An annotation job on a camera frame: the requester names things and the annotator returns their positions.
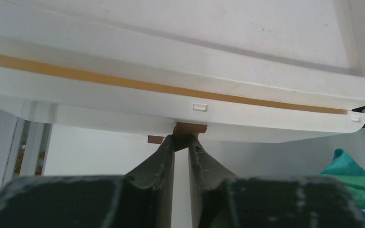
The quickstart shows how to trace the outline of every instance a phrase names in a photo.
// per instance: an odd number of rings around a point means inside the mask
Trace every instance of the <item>teal fabric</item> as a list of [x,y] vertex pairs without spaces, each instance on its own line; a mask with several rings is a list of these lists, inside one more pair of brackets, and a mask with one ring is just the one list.
[[342,149],[335,150],[332,163],[321,174],[343,182],[354,196],[359,207],[365,209],[365,170]]
[[332,163],[321,174],[365,177],[365,170],[342,149],[336,149]]

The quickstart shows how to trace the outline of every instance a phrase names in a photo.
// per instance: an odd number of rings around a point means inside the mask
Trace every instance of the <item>orange stripe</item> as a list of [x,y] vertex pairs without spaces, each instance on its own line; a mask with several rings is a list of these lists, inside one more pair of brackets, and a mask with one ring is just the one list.
[[341,110],[341,109],[315,107],[315,106],[299,105],[299,104],[287,104],[282,102],[265,101],[265,100],[251,99],[239,96],[223,95],[223,94],[210,93],[210,92],[180,88],[169,85],[143,82],[138,80],[132,80],[110,75],[103,75],[103,74],[87,72],[83,70],[76,70],[3,55],[0,55],[0,67],[50,75],[50,76],[57,76],[74,80],[100,83],[105,85],[120,86],[126,88],[154,91],[159,93],[183,95],[183,96],[205,98],[218,101],[227,101],[227,102],[234,102],[248,105],[249,104],[259,105],[266,107],[284,108],[284,109],[310,111],[318,113],[331,113],[331,114],[347,113],[346,110]]

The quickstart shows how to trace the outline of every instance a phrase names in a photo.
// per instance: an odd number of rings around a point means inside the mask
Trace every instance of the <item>green cloth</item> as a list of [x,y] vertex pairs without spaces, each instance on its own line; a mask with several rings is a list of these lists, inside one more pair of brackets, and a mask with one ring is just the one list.
[[365,209],[365,170],[342,149],[335,150],[332,163],[321,174],[330,175],[343,182],[361,209]]

